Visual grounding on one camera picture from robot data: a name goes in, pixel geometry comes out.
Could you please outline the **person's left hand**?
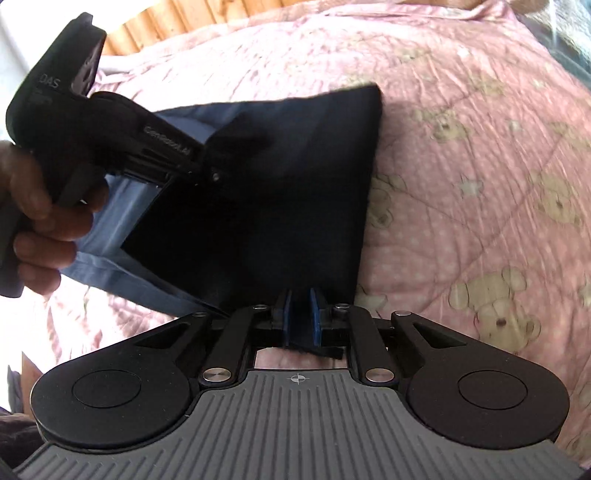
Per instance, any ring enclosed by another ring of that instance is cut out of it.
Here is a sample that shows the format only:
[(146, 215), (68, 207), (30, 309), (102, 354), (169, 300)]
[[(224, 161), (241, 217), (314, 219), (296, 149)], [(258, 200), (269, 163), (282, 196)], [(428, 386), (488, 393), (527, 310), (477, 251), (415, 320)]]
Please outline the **person's left hand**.
[(75, 241), (90, 232), (93, 215), (104, 207), (108, 194), (102, 179), (75, 206), (54, 205), (35, 158), (9, 141), (1, 143), (1, 202), (14, 201), (31, 220), (30, 229), (13, 242), (25, 287), (43, 296), (57, 290), (60, 271), (76, 258)]

